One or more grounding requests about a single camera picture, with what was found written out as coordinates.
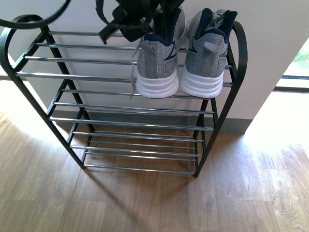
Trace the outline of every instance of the black metal frame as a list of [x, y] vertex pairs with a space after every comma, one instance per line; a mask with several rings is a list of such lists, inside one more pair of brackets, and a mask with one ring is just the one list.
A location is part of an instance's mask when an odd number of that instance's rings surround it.
[[[15, 19], [15, 22], [35, 22], [38, 20], [41, 20], [42, 18], [37, 15], [22, 15]], [[92, 106], [95, 107], [95, 110], [101, 111], [101, 112], [109, 112], [114, 111], [117, 112], [117, 110], [123, 110], [127, 113], [139, 113], [139, 114], [153, 114], [153, 115], [174, 115], [174, 116], [180, 116], [184, 114], [197, 114], [198, 119], [195, 126], [178, 126], [178, 125], [161, 125], [161, 124], [143, 124], [143, 123], [128, 123], [128, 122], [111, 122], [111, 121], [100, 121], [100, 120], [91, 120], [87, 108], [89, 105], [83, 104], [83, 101], [80, 97], [80, 94], [84, 93], [97, 93], [97, 94], [117, 94], [117, 95], [130, 95], [130, 93], [113, 93], [113, 92], [94, 92], [94, 91], [87, 91], [87, 90], [78, 90], [74, 84], [74, 80], [90, 80], [90, 81], [116, 81], [116, 82], [130, 82], [129, 78], [106, 78], [106, 77], [89, 77], [89, 76], [77, 76], [77, 75], [70, 75], [67, 66], [65, 62], [92, 62], [92, 63], [110, 63], [110, 64], [131, 64], [128, 61], [115, 61], [115, 60], [89, 60], [89, 59], [68, 59], [68, 58], [62, 58], [59, 47], [87, 47], [90, 49], [106, 49], [106, 47], [103, 46], [93, 46], [93, 45], [70, 45], [70, 44], [56, 44], [55, 40], [53, 38], [53, 34], [67, 34], [67, 35], [80, 35], [80, 36], [93, 36], [96, 35], [95, 33], [83, 33], [83, 32], [55, 32], [50, 31], [49, 28], [43, 27], [41, 28], [41, 33], [39, 36], [33, 41], [33, 43], [29, 46], [29, 48], [21, 55], [21, 57], [16, 62], [15, 66], [12, 67], [8, 60], [8, 48], [10, 45], [10, 41], [16, 32], [15, 29], [8, 29], [5, 28], [2, 32], [2, 35], [0, 36], [0, 62], [3, 67], [3, 69], [6, 71], [8, 76], [11, 78], [11, 80], [17, 85], [17, 87], [20, 89], [20, 91], [24, 94], [24, 96], [27, 98], [27, 100], [31, 103], [31, 105], [34, 107], [34, 109], [38, 112], [38, 114], [41, 116], [41, 118], [44, 120], [44, 122], [47, 124], [47, 126], [50, 128], [50, 130], [55, 134], [57, 139], [62, 143], [62, 145], [65, 147], [65, 149], [69, 152], [69, 154], [73, 157], [73, 159], [78, 163], [78, 165], [84, 169], [86, 167], [99, 167], [99, 168], [111, 168], [111, 169], [121, 169], [121, 170], [142, 170], [142, 171], [155, 171], [155, 172], [166, 172], [166, 173], [182, 173], [182, 174], [193, 174], [195, 177], [198, 177], [207, 156], [209, 155], [211, 148], [215, 142], [216, 137], [218, 136], [218, 133], [224, 123], [224, 120], [234, 102], [234, 99], [239, 91], [239, 88], [243, 82], [246, 68], [247, 68], [247, 43], [246, 43], [246, 37], [244, 30], [240, 23], [235, 22], [233, 26], [233, 30], [236, 33], [237, 41], [238, 41], [238, 53], [239, 53], [239, 60], [238, 60], [238, 66], [236, 67], [233, 53], [230, 47], [230, 44], [228, 45], [228, 53], [227, 53], [227, 69], [230, 71], [231, 80], [230, 83], [224, 83], [224, 87], [230, 87], [231, 90], [229, 92], [229, 95], [226, 99], [225, 105], [222, 109], [222, 112], [220, 115], [217, 113], [217, 106], [216, 106], [216, 100], [215, 98], [212, 99], [203, 99], [201, 109], [200, 111], [181, 111], [181, 110], [167, 110], [167, 109], [142, 109], [142, 108], [125, 108], [125, 107], [110, 107], [110, 106]], [[40, 46], [47, 46], [51, 49], [53, 58], [34, 58], [34, 53], [39, 49]], [[110, 49], [117, 49], [117, 50], [133, 50], [134, 48], [128, 48], [128, 47], [115, 47], [111, 46]], [[40, 76], [35, 73], [24, 73], [21, 72], [23, 67], [27, 64], [30, 60], [40, 60], [40, 61], [53, 61], [57, 62], [62, 75], [57, 74], [50, 74], [45, 76]], [[38, 102], [34, 99], [32, 94], [29, 92], [27, 87], [24, 85], [21, 77], [41, 77], [41, 78], [62, 78], [63, 82], [56, 93], [54, 99], [52, 100], [47, 112], [45, 112]], [[71, 92], [74, 96], [74, 99], [76, 101], [76, 104], [73, 104], [74, 106], [79, 107], [78, 115], [75, 119], [67, 119], [67, 118], [54, 118], [52, 117], [52, 114], [57, 107], [57, 105], [61, 104], [59, 103], [61, 96], [64, 92]], [[188, 95], [174, 95], [172, 98], [185, 98], [185, 99], [201, 99], [198, 97], [188, 96]], [[208, 103], [211, 103], [212, 111], [206, 111], [206, 107]], [[205, 114], [211, 114], [213, 117], [213, 124], [214, 127], [205, 127], [205, 121], [204, 121], [204, 115]], [[58, 129], [53, 124], [53, 121], [66, 121], [72, 123], [72, 128], [69, 133], [69, 137], [67, 140], [63, 138], [63, 136], [60, 134]], [[90, 132], [77, 132], [76, 129], [80, 123], [87, 124]], [[193, 136], [171, 136], [171, 135], [158, 135], [158, 134], [141, 134], [141, 133], [129, 133], [129, 132], [114, 132], [111, 133], [110, 131], [96, 131], [95, 126], [96, 124], [103, 124], [103, 125], [122, 125], [122, 126], [129, 126], [129, 127], [145, 127], [145, 128], [156, 128], [156, 129], [175, 129], [175, 130], [192, 130], [194, 131]], [[211, 137], [209, 141], [206, 141], [206, 132], [211, 132]], [[201, 132], [202, 139], [198, 139], [198, 134]], [[87, 143], [85, 146], [71, 146], [71, 141], [76, 134], [86, 135], [88, 136]], [[92, 139], [95, 136], [108, 136], [108, 137], [121, 137], [121, 138], [136, 138], [136, 139], [156, 139], [156, 140], [166, 140], [166, 141], [187, 141], [192, 142], [194, 144], [194, 147], [176, 147], [176, 146], [162, 146], [162, 147], [171, 147], [171, 148], [188, 148], [192, 149], [193, 153], [172, 153], [172, 152], [150, 152], [153, 156], [146, 156], [144, 154], [143, 150], [130, 150], [130, 149], [117, 149], [117, 148], [104, 148], [104, 147], [93, 147], [91, 146], [92, 143], [99, 143], [98, 141], [92, 141]], [[198, 153], [198, 143], [202, 143], [202, 153]], [[84, 154], [82, 158], [80, 159], [76, 153], [73, 151], [74, 149], [83, 149]], [[109, 152], [117, 152], [113, 154], [105, 154], [105, 153], [97, 153], [97, 152], [91, 152], [93, 151], [109, 151]], [[136, 153], [139, 152], [142, 155], [135, 156], [135, 155], [122, 155], [118, 152], [126, 152], [126, 153]], [[195, 163], [195, 171], [171, 171], [171, 170], [152, 170], [152, 169], [139, 169], [139, 168], [127, 168], [127, 167], [113, 167], [113, 166], [105, 166], [105, 165], [93, 165], [93, 164], [85, 164], [85, 157], [87, 155], [109, 155], [109, 156], [120, 156], [120, 157], [133, 157], [133, 158], [144, 158], [144, 159], [162, 159], [162, 160], [178, 160], [178, 161], [193, 161]], [[158, 157], [157, 155], [168, 155], [169, 157]]]

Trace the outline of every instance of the metal shoe rack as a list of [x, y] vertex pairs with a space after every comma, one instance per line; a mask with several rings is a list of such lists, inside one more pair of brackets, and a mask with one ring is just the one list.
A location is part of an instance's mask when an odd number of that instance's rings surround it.
[[[37, 15], [23, 15], [15, 19], [18, 22], [32, 22], [41, 20]], [[199, 111], [191, 110], [176, 110], [176, 109], [153, 109], [153, 108], [138, 108], [138, 107], [116, 107], [116, 106], [106, 106], [106, 105], [90, 105], [84, 104], [81, 96], [83, 94], [109, 94], [109, 95], [122, 95], [126, 98], [131, 95], [130, 92], [117, 92], [117, 91], [91, 91], [84, 89], [77, 89], [74, 81], [96, 81], [100, 82], [102, 85], [106, 82], [122, 82], [128, 83], [130, 85], [130, 78], [107, 78], [107, 77], [97, 77], [97, 76], [84, 76], [84, 75], [71, 75], [66, 66], [67, 62], [81, 62], [81, 63], [96, 63], [96, 64], [121, 64], [121, 65], [131, 65], [131, 61], [124, 60], [102, 60], [102, 59], [85, 59], [85, 58], [63, 58], [59, 48], [83, 48], [83, 49], [113, 49], [113, 50], [134, 50], [134, 47], [120, 47], [120, 46], [104, 46], [104, 45], [74, 45], [74, 44], [61, 44], [56, 43], [53, 35], [75, 35], [75, 36], [97, 36], [97, 33], [88, 32], [66, 32], [66, 31], [50, 31], [48, 27], [41, 28], [41, 32], [38, 37], [33, 41], [33, 43], [25, 50], [25, 52], [20, 56], [18, 61], [12, 67], [8, 59], [8, 48], [10, 41], [16, 32], [15, 29], [4, 29], [0, 37], [0, 61], [1, 66], [7, 72], [8, 76], [17, 85], [20, 91], [25, 95], [27, 100], [31, 103], [34, 109], [42, 117], [44, 122], [50, 128], [50, 130], [55, 134], [58, 140], [62, 143], [65, 149], [73, 157], [73, 159], [78, 163], [78, 165], [84, 169], [86, 167], [97, 167], [97, 168], [109, 168], [109, 169], [122, 169], [122, 170], [141, 170], [141, 171], [153, 171], [153, 172], [166, 172], [166, 173], [180, 173], [180, 174], [192, 174], [198, 177], [207, 156], [209, 155], [211, 148], [215, 142], [215, 139], [223, 125], [223, 122], [233, 104], [233, 101], [239, 91], [239, 88], [243, 82], [246, 68], [247, 68], [247, 44], [244, 30], [239, 22], [234, 23], [233, 30], [236, 34], [238, 41], [238, 64], [234, 61], [233, 53], [228, 46], [228, 65], [226, 69], [229, 69], [231, 82], [224, 82], [224, 87], [229, 88], [229, 94], [224, 104], [223, 110], [220, 115], [217, 113], [216, 99], [201, 99], [198, 97], [189, 96], [186, 94], [173, 95], [171, 98], [179, 98], [186, 101], [186, 99], [200, 99], [201, 108]], [[35, 52], [40, 47], [49, 47], [54, 57], [35, 57]], [[56, 62], [62, 72], [62, 74], [44, 73], [38, 74], [35, 72], [23, 72], [24, 66], [28, 62], [32, 61], [48, 61]], [[24, 85], [21, 77], [36, 77], [36, 78], [55, 78], [63, 79], [58, 92], [56, 93], [54, 99], [52, 100], [47, 112], [45, 112], [35, 98], [32, 96], [30, 91]], [[63, 93], [71, 93], [76, 101], [76, 103], [64, 103], [60, 102]], [[139, 94], [134, 94], [134, 98], [141, 97]], [[206, 111], [207, 104], [211, 104], [211, 111]], [[79, 112], [76, 118], [56, 118], [53, 117], [54, 110], [57, 106], [73, 106], [78, 107]], [[149, 124], [149, 123], [139, 123], [139, 122], [126, 122], [126, 121], [110, 121], [110, 120], [93, 120], [90, 116], [91, 110], [97, 112], [108, 112], [113, 114], [118, 113], [128, 113], [128, 114], [144, 114], [152, 116], [183, 116], [183, 115], [196, 115], [196, 124], [191, 126], [183, 125], [168, 125], [168, 124]], [[213, 123], [211, 126], [205, 126], [204, 115], [211, 115]], [[72, 125], [69, 136], [65, 139], [53, 122], [66, 122]], [[77, 128], [79, 125], [87, 125], [88, 132], [78, 132]], [[101, 131], [99, 127], [118, 127], [117, 130], [107, 130]], [[122, 131], [121, 128], [129, 127], [131, 130], [129, 132]], [[147, 129], [150, 133], [141, 133], [140, 129]], [[183, 134], [170, 135], [166, 134], [166, 131], [173, 130], [175, 133], [177, 131], [190, 131], [190, 136], [184, 136]], [[74, 136], [87, 136], [87, 142], [84, 146], [72, 145], [72, 139]], [[105, 142], [105, 138], [113, 138], [112, 142]], [[125, 149], [124, 146], [139, 148], [139, 149]], [[78, 156], [75, 149], [84, 150], [83, 155]], [[105, 164], [93, 164], [91, 157], [100, 157], [104, 161], [107, 157], [119, 157], [122, 159], [144, 159], [148, 160], [150, 163], [154, 160], [164, 160], [169, 162], [184, 162], [190, 163], [191, 165], [184, 165], [188, 167], [186, 171], [165, 170], [165, 169], [151, 169], [151, 168], [140, 168], [140, 167], [124, 167], [116, 165], [105, 165]]]

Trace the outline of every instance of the shoelace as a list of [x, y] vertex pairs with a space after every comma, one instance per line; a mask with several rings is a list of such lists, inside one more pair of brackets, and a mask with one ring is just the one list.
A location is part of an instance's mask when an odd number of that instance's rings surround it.
[[131, 69], [131, 84], [132, 84], [132, 88], [133, 88], [133, 93], [132, 93], [130, 99], [133, 97], [133, 95], [134, 95], [135, 93], [137, 93], [136, 84], [135, 84], [135, 79], [134, 79], [134, 63], [133, 63], [133, 58], [135, 57], [136, 53], [137, 53], [137, 52], [139, 51], [139, 49], [140, 49], [141, 40], [142, 40], [142, 39], [140, 39], [140, 42], [139, 42], [139, 44], [136, 46], [136, 48], [135, 48], [135, 50], [134, 50], [134, 53], [133, 53], [133, 55], [132, 55], [132, 57], [131, 57], [131, 64], [132, 64], [132, 69]]

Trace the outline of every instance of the baseboard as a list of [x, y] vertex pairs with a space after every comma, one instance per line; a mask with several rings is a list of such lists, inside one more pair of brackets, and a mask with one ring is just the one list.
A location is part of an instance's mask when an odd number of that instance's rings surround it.
[[[53, 117], [76, 118], [77, 112], [72, 111], [54, 111]], [[150, 124], [167, 124], [167, 125], [184, 125], [192, 126], [197, 121], [197, 116], [145, 116], [145, 115], [127, 115], [127, 114], [110, 114], [110, 113], [89, 113], [92, 120], [103, 121], [125, 121], [139, 122]], [[240, 133], [244, 134], [251, 119], [242, 118], [227, 118], [220, 130], [225, 133]], [[63, 122], [57, 122], [59, 125], [64, 125]], [[205, 117], [205, 126], [213, 127], [212, 117]]]

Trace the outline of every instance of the white wall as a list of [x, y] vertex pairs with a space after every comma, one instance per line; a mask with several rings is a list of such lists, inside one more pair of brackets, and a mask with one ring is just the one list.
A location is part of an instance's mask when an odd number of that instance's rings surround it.
[[[23, 1], [1, 1], [1, 18], [12, 19], [20, 14], [39, 14], [47, 17], [55, 11], [63, 1], [55, 0], [51, 5], [43, 5], [42, 1], [33, 0]], [[113, 9], [115, 1], [107, 2], [108, 7]], [[239, 21], [245, 30], [248, 43], [248, 69], [245, 81], [228, 115], [229, 118], [253, 119], [278, 80], [287, 69], [299, 49], [309, 37], [309, 1], [303, 0], [185, 0], [183, 8], [188, 19], [192, 18], [203, 8], [210, 8], [213, 11], [218, 9], [229, 9], [238, 12], [237, 21]], [[72, 0], [69, 8], [59, 20], [50, 25], [51, 30], [70, 30], [70, 31], [91, 31], [99, 32], [103, 28], [103, 23], [97, 17], [95, 12], [94, 0]], [[18, 57], [18, 50], [21, 47], [27, 47], [31, 40], [29, 31], [19, 32], [18, 38], [10, 49], [13, 58]], [[55, 37], [58, 42], [66, 43], [66, 38]], [[102, 44], [99, 38], [76, 38], [71, 37], [71, 43], [75, 44]], [[110, 39], [109, 45], [123, 44], [131, 45], [125, 39]], [[62, 50], [63, 56], [74, 58], [106, 58], [106, 59], [127, 59], [130, 60], [132, 52], [105, 52], [95, 50]], [[40, 50], [38, 55], [50, 56], [47, 49]], [[45, 62], [30, 63], [25, 70], [33, 72], [57, 72], [56, 64], [46, 67]], [[85, 65], [69, 64], [71, 74], [98, 75], [98, 76], [117, 76], [128, 77], [130, 66], [106, 66], [106, 65]], [[48, 106], [54, 93], [58, 88], [59, 81], [55, 80], [29, 80]], [[86, 89], [111, 89], [117, 88], [120, 91], [131, 91], [130, 84], [109, 84], [98, 87], [97, 83], [77, 84]], [[222, 108], [227, 97], [228, 89], [224, 89], [218, 97], [218, 107]], [[119, 98], [107, 96], [89, 96], [84, 98], [86, 103], [103, 103], [116, 105], [137, 105], [153, 107], [173, 107], [197, 109], [200, 101], [184, 101], [178, 99], [168, 100], [146, 100], [144, 98], [134, 97]]]

